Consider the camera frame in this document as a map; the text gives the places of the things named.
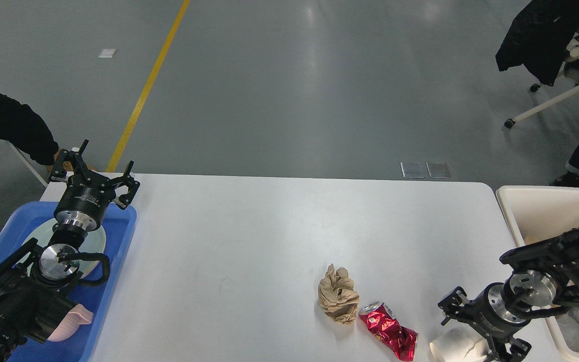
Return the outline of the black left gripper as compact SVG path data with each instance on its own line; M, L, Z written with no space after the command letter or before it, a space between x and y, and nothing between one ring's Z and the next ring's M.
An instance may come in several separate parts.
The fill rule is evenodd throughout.
M120 209L127 209L140 187L140 182L132 174L135 165L132 160L120 176L104 182L103 190L81 186L93 181L93 172L82 158L88 144L89 140L84 139L77 150L60 150L48 174L49 183L75 185L66 188L54 211L55 220L85 232L99 229L111 202Z

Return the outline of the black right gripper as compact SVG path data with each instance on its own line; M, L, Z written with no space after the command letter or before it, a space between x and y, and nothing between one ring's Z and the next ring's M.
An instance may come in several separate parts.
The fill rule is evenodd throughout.
M441 325L451 320L471 326L486 338L489 353L486 361L523 361L532 345L512 337L529 324L505 307L505 284L492 283L478 297L471 299L461 286L455 287L437 303L443 312Z

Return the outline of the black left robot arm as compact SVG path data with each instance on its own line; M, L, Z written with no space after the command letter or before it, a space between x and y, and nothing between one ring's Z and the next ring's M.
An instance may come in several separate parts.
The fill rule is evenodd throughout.
M0 361L86 361L130 247L140 183L134 163L114 178L63 149L50 180L58 202L31 202L0 233Z

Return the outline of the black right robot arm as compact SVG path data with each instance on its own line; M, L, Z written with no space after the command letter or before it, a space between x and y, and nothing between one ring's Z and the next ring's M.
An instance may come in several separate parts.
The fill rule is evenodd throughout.
M579 227L508 250L499 260L512 275L473 300L462 287L453 289L438 303L441 324L454 319L475 330L487 342L486 361L522 361L532 346L515 333L532 319L579 308Z

